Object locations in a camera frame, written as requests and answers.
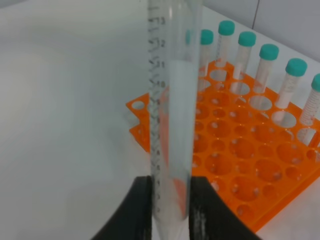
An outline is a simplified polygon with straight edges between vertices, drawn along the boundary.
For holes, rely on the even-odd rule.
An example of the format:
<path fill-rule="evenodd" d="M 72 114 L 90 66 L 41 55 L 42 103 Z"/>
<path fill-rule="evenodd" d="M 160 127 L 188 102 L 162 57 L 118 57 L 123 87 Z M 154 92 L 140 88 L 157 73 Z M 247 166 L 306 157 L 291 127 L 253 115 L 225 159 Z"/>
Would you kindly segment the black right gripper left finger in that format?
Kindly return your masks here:
<path fill-rule="evenodd" d="M 127 195 L 93 240 L 151 240 L 152 239 L 151 176 L 134 179 Z"/>

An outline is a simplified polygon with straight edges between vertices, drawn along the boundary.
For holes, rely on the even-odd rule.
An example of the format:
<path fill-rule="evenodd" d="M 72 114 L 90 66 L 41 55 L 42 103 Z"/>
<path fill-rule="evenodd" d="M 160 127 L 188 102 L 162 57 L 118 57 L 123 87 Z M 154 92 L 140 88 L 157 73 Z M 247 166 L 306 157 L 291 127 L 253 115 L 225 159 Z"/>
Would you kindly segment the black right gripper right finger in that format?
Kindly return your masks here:
<path fill-rule="evenodd" d="M 191 240 L 258 238 L 228 208 L 204 176 L 193 176 L 190 181 L 188 225 Z"/>

